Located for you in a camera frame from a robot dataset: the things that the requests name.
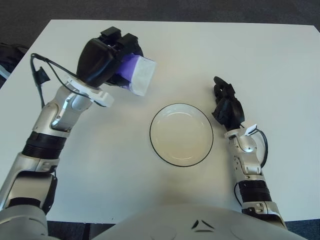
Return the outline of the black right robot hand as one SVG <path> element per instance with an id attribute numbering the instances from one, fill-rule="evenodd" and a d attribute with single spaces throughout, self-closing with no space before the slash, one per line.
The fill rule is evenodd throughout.
<path id="1" fill-rule="evenodd" d="M 213 81 L 216 107 L 211 113 L 212 116 L 227 131 L 239 129 L 245 121 L 245 115 L 241 103 L 235 97 L 233 86 L 218 76 L 215 76 Z"/>

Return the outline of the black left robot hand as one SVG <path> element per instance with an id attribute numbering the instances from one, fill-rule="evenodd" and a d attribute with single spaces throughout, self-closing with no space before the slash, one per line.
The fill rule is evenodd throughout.
<path id="1" fill-rule="evenodd" d="M 102 84 L 124 87 L 129 80 L 120 75 L 120 67 L 129 57 L 143 56 L 138 37 L 112 26 L 89 40 L 83 48 L 78 64 L 77 78 L 92 88 Z"/>

